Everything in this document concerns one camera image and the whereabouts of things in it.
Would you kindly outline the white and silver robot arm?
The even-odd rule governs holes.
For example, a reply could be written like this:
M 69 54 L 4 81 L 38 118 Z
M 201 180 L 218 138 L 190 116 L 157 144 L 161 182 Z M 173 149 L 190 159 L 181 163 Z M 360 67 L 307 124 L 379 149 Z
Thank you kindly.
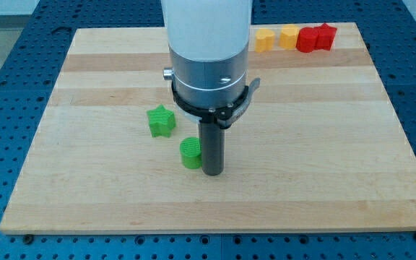
M 252 0 L 162 0 L 175 93 L 221 108 L 246 85 Z

